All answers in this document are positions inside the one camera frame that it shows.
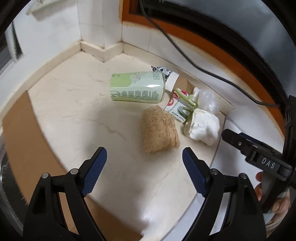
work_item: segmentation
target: white object on wall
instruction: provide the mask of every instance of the white object on wall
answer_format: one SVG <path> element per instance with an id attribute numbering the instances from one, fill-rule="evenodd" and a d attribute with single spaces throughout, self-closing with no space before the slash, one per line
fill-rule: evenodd
<path id="1" fill-rule="evenodd" d="M 29 9 L 26 12 L 26 15 L 30 15 L 32 12 L 37 11 L 49 4 L 62 1 L 62 0 L 32 0 Z"/>

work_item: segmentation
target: blue gripper pad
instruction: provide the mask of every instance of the blue gripper pad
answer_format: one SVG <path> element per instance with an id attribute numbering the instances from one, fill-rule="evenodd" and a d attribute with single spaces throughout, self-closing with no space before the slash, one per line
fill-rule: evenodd
<path id="1" fill-rule="evenodd" d="M 81 194 L 85 197 L 91 193 L 107 160 L 107 150 L 103 148 L 84 178 Z"/>
<path id="2" fill-rule="evenodd" d="M 206 197 L 208 194 L 207 189 L 207 176 L 208 176 L 208 166 L 203 160 L 199 160 L 191 148 L 185 148 L 182 154 L 183 163 L 187 169 L 187 172 L 191 178 L 191 181 L 196 189 L 196 191 Z"/>

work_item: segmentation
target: brown wooden frame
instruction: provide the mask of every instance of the brown wooden frame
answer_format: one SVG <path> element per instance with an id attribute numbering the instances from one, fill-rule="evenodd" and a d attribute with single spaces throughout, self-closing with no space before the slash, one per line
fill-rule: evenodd
<path id="1" fill-rule="evenodd" d="M 138 0 L 123 0 L 122 20 L 154 28 L 154 26 L 145 17 L 134 14 L 137 10 L 137 7 Z M 167 33 L 195 45 L 196 47 L 202 49 L 219 60 L 235 75 L 242 79 L 263 102 L 274 103 L 271 96 L 261 85 L 261 83 L 244 66 L 242 66 L 237 60 L 235 60 L 224 50 L 189 30 L 164 21 L 156 19 L 154 19 L 154 21 L 157 22 Z M 283 134 L 285 134 L 284 119 L 280 110 L 272 107 L 268 107 L 268 109 L 278 123 Z"/>

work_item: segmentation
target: transparent plastic bag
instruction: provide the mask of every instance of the transparent plastic bag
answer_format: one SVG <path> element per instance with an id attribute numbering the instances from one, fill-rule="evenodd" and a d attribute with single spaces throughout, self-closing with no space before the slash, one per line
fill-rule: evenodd
<path id="1" fill-rule="evenodd" d="M 219 110 L 219 104 L 215 95 L 210 90 L 200 90 L 198 92 L 198 108 L 215 114 Z"/>

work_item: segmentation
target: screw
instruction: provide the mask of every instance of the screw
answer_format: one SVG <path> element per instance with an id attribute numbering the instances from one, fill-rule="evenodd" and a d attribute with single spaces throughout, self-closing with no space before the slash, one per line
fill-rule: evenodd
<path id="1" fill-rule="evenodd" d="M 245 174 L 245 173 L 241 173 L 240 176 L 241 176 L 242 179 L 247 179 L 248 178 L 247 174 Z"/>
<path id="2" fill-rule="evenodd" d="M 70 173 L 71 173 L 72 175 L 75 175 L 75 174 L 78 173 L 78 169 L 74 168 L 74 169 L 72 169 L 72 170 L 70 171 Z"/>
<path id="3" fill-rule="evenodd" d="M 219 171 L 217 169 L 211 169 L 210 172 L 213 174 L 213 175 L 217 175 L 219 173 Z"/>
<path id="4" fill-rule="evenodd" d="M 47 173 L 47 172 L 46 172 L 46 173 L 43 173 L 43 174 L 41 175 L 41 177 L 42 177 L 43 179 L 47 178 L 47 177 L 48 177 L 48 173 Z"/>

